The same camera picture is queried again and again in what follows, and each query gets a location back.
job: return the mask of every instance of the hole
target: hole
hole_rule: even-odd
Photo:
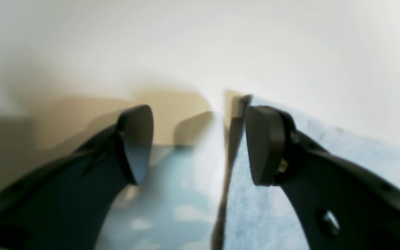
[[[319,223],[320,229],[329,237],[335,237],[340,234],[340,225],[330,210],[320,210],[317,213],[317,222]]]
[[[392,190],[392,187],[386,183],[381,183],[381,189],[385,192],[390,192]]]

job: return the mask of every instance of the black plastic arm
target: black plastic arm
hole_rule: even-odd
[[[297,131],[291,116],[249,107],[251,175],[278,185],[300,219],[312,250],[400,250],[400,190]]]
[[[146,177],[153,136],[149,106],[124,111],[71,155],[0,193],[0,247],[92,250],[116,195]]]

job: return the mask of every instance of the beige wall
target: beige wall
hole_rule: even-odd
[[[213,218],[236,93],[400,146],[400,1],[0,0],[0,189],[146,103]]]

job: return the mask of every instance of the white wall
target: white wall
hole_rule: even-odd
[[[148,103],[193,146],[204,249],[236,92],[400,146],[400,1],[0,0],[0,189]]]

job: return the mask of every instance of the light blue cloth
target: light blue cloth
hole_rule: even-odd
[[[254,98],[251,106],[258,105],[289,112],[297,129],[329,152],[400,187],[399,148],[326,125],[287,106]],[[252,183],[245,134],[237,155],[228,193],[224,250],[309,249],[300,222],[283,191],[279,187],[259,187]]]

